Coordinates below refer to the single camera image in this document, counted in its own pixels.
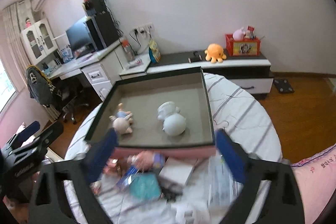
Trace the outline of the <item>left hand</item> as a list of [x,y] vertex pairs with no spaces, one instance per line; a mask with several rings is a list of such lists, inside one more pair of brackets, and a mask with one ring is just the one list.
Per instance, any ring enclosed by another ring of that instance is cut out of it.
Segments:
[[39,172],[36,172],[31,178],[20,184],[23,186],[23,193],[27,194],[28,203],[19,203],[15,198],[4,197],[3,201],[9,212],[18,223],[28,223],[29,220],[29,202],[33,193],[33,188],[38,180]]

